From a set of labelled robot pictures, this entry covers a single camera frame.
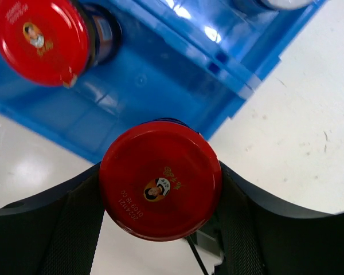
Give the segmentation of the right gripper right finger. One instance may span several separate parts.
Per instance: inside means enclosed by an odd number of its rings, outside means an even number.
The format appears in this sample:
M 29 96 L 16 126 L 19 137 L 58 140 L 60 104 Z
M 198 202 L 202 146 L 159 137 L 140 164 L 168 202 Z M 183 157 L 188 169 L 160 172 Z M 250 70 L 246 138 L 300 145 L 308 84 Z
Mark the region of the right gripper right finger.
M 214 274 L 344 274 L 344 212 L 285 201 L 223 163 L 201 180 L 223 253 Z

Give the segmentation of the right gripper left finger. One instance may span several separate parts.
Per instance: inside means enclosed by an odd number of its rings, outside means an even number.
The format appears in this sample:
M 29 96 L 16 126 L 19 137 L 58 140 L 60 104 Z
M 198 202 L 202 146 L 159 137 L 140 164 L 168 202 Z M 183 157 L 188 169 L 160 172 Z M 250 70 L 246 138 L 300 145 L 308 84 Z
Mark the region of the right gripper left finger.
M 99 169 L 0 208 L 0 274 L 90 274 L 104 216 Z

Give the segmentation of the red-lid sauce jar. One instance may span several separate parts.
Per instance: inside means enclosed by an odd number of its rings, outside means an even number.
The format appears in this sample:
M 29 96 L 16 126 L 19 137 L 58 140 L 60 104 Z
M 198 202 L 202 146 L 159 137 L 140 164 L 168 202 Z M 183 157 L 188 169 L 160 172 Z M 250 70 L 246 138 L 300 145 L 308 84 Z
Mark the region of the red-lid sauce jar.
M 120 23 L 98 3 L 0 1 L 0 53 L 34 83 L 70 88 L 113 59 L 121 43 Z
M 217 207 L 222 171 L 197 131 L 172 118 L 142 123 L 120 135 L 100 164 L 107 214 L 124 231 L 173 241 L 203 226 Z

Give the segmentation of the white-lid spice jar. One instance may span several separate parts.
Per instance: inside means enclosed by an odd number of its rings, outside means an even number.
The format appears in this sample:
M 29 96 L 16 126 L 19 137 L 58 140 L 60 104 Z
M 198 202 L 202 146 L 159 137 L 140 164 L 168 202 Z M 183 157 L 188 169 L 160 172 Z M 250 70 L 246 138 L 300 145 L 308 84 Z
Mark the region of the white-lid spice jar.
M 314 3 L 312 0 L 236 0 L 232 2 L 245 14 L 298 10 Z

